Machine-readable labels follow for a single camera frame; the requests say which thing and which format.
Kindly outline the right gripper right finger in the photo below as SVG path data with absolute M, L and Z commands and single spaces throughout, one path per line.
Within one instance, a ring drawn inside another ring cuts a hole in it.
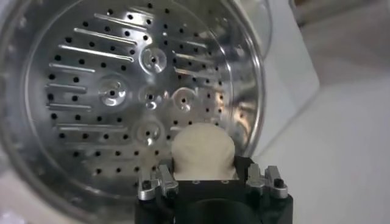
M 261 173 L 259 165 L 248 157 L 235 156 L 234 166 L 236 177 L 243 181 L 250 191 L 263 195 L 265 192 L 276 199 L 288 197 L 288 187 L 281 178 L 277 166 L 268 166 L 264 173 Z

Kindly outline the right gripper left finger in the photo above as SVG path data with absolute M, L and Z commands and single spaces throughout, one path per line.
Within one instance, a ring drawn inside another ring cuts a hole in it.
M 164 159 L 155 170 L 141 170 L 138 175 L 137 198 L 150 201 L 160 194 L 164 198 L 175 198 L 179 194 L 179 182 L 174 178 L 174 162 Z

